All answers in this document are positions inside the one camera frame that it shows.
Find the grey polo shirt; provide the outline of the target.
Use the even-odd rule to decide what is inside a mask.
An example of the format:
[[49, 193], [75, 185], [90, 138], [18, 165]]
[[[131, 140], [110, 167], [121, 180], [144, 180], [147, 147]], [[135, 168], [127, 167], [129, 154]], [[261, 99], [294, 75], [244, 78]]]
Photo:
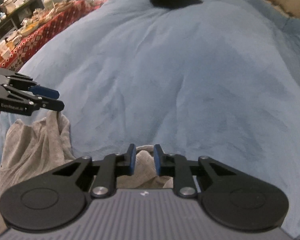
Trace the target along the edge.
[[[137, 148], [136, 168], [132, 176], [117, 179], [120, 188], [171, 188], [173, 178], [159, 177], [152, 157], [153, 146]], [[0, 196], [9, 187], [50, 171], [70, 161], [70, 122], [61, 113], [49, 111], [31, 125], [18, 119], [7, 131], [0, 164]], [[6, 225], [0, 214], [0, 234]]]

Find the yellow food bowl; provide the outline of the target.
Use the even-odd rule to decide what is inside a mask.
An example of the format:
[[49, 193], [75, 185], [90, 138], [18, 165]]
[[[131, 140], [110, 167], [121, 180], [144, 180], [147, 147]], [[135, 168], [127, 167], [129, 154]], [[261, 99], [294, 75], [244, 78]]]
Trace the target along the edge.
[[39, 28], [39, 22], [33, 22], [29, 25], [27, 25], [25, 28], [22, 29], [22, 31], [20, 32], [22, 37], [28, 36], [31, 33], [33, 33], [35, 30], [37, 30]]

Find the red patterned tablecloth table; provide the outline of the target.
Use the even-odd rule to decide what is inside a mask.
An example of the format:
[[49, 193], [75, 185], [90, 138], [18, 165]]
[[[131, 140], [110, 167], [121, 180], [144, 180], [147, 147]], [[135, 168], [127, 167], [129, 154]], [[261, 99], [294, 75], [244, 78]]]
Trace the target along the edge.
[[75, 1], [70, 7], [56, 14], [47, 23], [23, 38], [12, 50], [8, 59], [0, 60], [0, 68], [10, 69], [16, 72], [19, 71], [43, 45], [77, 20], [98, 8], [100, 8], [99, 4], [92, 6], [84, 0]]

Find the green lidded drink cup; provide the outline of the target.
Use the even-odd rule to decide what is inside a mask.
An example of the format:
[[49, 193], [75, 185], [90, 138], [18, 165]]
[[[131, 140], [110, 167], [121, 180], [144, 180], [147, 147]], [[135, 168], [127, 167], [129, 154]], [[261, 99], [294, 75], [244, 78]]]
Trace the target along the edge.
[[54, 8], [53, 0], [43, 0], [43, 5], [46, 10], [52, 10]]

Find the blue fleece duvet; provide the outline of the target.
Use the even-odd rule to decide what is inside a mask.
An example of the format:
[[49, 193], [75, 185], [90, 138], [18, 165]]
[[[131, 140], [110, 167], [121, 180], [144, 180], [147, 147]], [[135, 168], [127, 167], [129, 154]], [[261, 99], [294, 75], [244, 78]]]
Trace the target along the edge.
[[282, 189], [300, 239], [300, 20], [264, 0], [108, 0], [20, 69], [59, 91], [72, 153], [160, 144]]

